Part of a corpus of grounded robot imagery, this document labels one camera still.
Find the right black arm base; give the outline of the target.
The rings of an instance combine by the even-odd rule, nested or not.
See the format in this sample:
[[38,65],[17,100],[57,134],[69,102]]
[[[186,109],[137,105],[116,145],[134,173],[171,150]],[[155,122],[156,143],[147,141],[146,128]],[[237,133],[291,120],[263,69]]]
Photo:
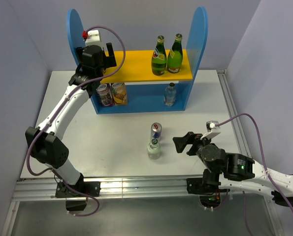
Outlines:
[[188,194],[199,195],[199,201],[204,207],[220,206],[222,202],[221,193],[225,193],[226,190],[203,183],[202,177],[187,178],[186,183]]

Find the clear Chang soda bottle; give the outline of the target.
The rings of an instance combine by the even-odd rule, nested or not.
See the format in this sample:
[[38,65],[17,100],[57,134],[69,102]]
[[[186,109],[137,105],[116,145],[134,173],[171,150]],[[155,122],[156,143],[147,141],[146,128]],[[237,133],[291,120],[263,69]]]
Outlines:
[[164,104],[173,106],[176,98],[176,88],[174,83],[170,83],[164,92]]

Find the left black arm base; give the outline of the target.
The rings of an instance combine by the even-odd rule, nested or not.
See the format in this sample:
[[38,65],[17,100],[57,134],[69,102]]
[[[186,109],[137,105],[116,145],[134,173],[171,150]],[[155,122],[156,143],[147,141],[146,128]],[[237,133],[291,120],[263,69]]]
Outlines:
[[[67,185],[64,182],[57,183],[55,198],[65,199],[65,208],[70,214],[76,216],[89,216],[96,213],[100,207],[97,197],[100,194],[99,181],[86,181],[79,186]],[[91,213],[83,213],[87,207],[89,200],[94,200],[97,204],[96,209]]]

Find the green perrier bottle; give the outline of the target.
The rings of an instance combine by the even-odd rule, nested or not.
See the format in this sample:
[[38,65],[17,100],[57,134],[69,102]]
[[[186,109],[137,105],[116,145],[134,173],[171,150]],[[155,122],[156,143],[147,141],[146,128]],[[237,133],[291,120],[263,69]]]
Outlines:
[[182,38],[182,34],[176,34],[174,43],[169,51],[167,57],[167,70],[170,73],[178,73],[181,68],[183,61]]
[[166,69],[167,57],[164,48],[164,36],[159,35],[151,59],[151,68],[154,75],[163,75]]

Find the green Perrier bottle front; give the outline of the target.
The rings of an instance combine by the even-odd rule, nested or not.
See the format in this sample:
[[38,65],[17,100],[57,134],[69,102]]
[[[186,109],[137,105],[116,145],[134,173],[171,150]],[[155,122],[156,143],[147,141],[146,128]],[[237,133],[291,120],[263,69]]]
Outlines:
[[154,75],[163,75],[166,69],[167,57],[164,48],[164,36],[159,35],[151,59],[151,68]]

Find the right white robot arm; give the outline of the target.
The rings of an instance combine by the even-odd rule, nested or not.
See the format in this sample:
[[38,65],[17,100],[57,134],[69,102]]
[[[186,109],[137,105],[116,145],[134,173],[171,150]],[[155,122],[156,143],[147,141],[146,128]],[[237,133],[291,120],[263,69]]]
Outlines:
[[293,174],[266,169],[248,156],[226,152],[202,134],[188,132],[174,137],[173,142],[177,153],[190,145],[187,155],[197,156],[205,166],[202,177],[186,180],[188,193],[209,195],[237,190],[272,197],[280,206],[293,206]]

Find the Red Bull can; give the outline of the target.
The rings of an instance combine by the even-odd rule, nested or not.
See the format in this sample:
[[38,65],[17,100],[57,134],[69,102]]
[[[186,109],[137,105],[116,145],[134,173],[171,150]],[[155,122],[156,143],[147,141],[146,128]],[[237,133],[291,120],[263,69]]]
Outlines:
[[157,139],[158,141],[161,138],[161,134],[162,134],[162,125],[158,122],[154,122],[151,125],[151,136],[150,136],[150,140],[152,139]]

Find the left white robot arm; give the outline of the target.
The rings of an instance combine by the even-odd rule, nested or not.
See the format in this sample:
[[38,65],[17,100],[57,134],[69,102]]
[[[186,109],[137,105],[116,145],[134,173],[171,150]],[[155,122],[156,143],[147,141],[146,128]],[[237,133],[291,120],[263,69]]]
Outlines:
[[79,64],[63,97],[42,123],[25,132],[29,146],[27,158],[33,157],[46,165],[67,185],[67,191],[73,196],[80,196],[85,191],[84,177],[69,161],[69,150],[62,139],[78,110],[95,94],[105,78],[105,69],[117,65],[112,44],[107,43],[106,47],[107,51],[98,45],[76,49]]

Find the clear soda bottle front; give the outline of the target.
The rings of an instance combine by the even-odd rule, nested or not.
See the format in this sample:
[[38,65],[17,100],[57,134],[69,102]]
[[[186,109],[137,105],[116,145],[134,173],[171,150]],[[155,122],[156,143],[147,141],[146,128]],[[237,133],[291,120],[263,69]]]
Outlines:
[[161,155],[161,145],[158,139],[153,138],[147,146],[148,156],[151,159],[159,159]]

